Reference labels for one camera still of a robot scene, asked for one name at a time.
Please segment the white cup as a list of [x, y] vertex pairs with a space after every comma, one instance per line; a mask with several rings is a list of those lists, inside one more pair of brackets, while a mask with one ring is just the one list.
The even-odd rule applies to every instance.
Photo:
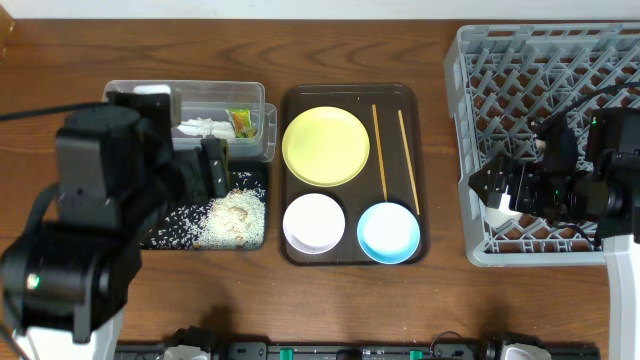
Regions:
[[509, 208], [511, 196], [502, 194], [498, 208], [487, 207], [485, 211], [485, 222], [491, 227], [499, 228], [510, 220], [519, 221], [522, 213]]

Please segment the green snack wrapper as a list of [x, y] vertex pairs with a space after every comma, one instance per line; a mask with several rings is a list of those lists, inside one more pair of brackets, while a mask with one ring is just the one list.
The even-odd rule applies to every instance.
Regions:
[[229, 108], [226, 113], [236, 138], [253, 138], [256, 135], [256, 129], [250, 119], [251, 111], [248, 108]]

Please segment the leftover rice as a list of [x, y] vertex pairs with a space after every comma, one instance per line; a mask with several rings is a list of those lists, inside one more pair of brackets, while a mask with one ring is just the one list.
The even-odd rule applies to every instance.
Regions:
[[266, 206], [259, 192], [232, 190], [212, 200], [204, 215], [190, 227], [193, 245], [204, 250], [253, 250], [265, 236]]

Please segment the white bowl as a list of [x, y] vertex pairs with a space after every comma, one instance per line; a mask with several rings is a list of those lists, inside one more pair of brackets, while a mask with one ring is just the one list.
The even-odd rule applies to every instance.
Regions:
[[289, 245], [307, 255], [333, 249], [342, 239], [346, 218], [333, 198], [309, 193], [292, 201], [283, 215], [283, 233]]

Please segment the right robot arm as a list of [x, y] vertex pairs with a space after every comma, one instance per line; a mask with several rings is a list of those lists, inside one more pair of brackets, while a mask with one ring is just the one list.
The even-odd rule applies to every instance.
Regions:
[[639, 112], [593, 112], [584, 157], [577, 170], [577, 140], [565, 120], [543, 124], [539, 162], [497, 155], [469, 177], [482, 203], [542, 218], [560, 227], [592, 222], [604, 252], [610, 289], [609, 356], [639, 357]]

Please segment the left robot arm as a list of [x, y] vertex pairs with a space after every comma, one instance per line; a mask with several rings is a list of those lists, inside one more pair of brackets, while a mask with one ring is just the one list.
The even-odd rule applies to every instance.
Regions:
[[1, 335], [22, 359], [110, 359], [141, 242], [183, 203], [229, 193], [228, 145], [176, 150], [170, 92], [108, 92], [60, 112], [58, 179], [1, 257]]

